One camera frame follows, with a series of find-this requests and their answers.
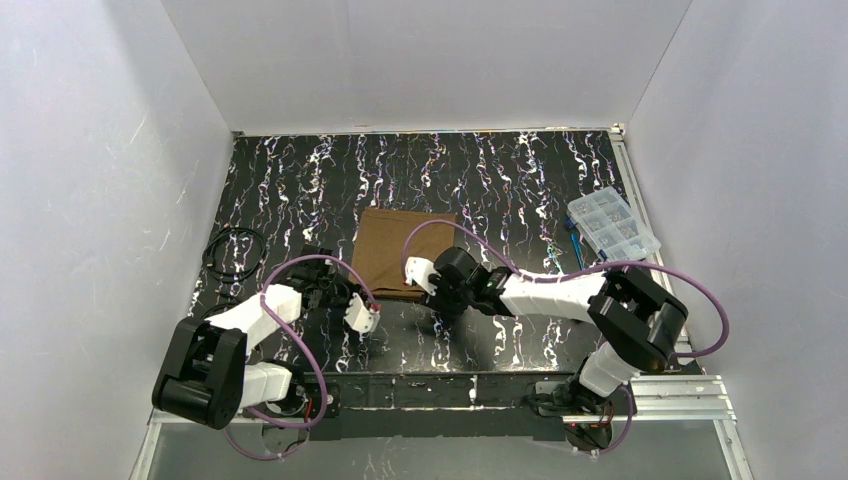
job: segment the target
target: black marble table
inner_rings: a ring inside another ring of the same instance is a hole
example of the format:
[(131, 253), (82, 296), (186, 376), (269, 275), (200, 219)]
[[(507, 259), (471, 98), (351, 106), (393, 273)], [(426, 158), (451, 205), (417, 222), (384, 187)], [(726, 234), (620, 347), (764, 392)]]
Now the black marble table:
[[(256, 293), (274, 266), (304, 243), (350, 262), (366, 207), (453, 212), (464, 226), (534, 272), (578, 268), (565, 229), (566, 205), (594, 190), (624, 188), (604, 131), (247, 137), (235, 141), (213, 233), (249, 227), (267, 239), (257, 274), (229, 289), (201, 271), (191, 314)], [(461, 233), (456, 245), (493, 265)], [(586, 265), (597, 261), (582, 244)], [(221, 264), (232, 270), (258, 254), (232, 241)], [(295, 323), (327, 372), (573, 371), (597, 348), (589, 324), (550, 317), (486, 317), (467, 311), (448, 322), (412, 303), (383, 301), (376, 332), (360, 335), (342, 312), (315, 311)], [(308, 365), (282, 332), (261, 344), (264, 357)]]

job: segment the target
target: wall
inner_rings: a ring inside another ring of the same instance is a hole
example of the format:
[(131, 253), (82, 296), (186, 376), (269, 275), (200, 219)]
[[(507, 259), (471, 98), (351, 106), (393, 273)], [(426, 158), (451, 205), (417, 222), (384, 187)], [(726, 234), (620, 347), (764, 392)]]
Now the wall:
[(231, 130), (609, 126), (690, 0), (164, 0)]
[(0, 2), (3, 478), (127, 478), (231, 140), (155, 0)]
[[(695, 0), (627, 132), (669, 263), (731, 314), (703, 362), (757, 478), (848, 468), (845, 18), (845, 2)], [(703, 347), (717, 318), (685, 299)]]

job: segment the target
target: blue pen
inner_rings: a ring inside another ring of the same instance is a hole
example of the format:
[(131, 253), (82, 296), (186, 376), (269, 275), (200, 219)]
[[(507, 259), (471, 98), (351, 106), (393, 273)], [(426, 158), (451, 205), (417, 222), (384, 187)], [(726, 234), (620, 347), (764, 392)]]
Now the blue pen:
[(577, 265), (580, 267), (580, 270), (586, 268), (583, 264), (583, 253), (580, 252), (580, 237), (573, 233), (571, 234), (571, 244), (574, 245), (574, 253), (577, 254)]

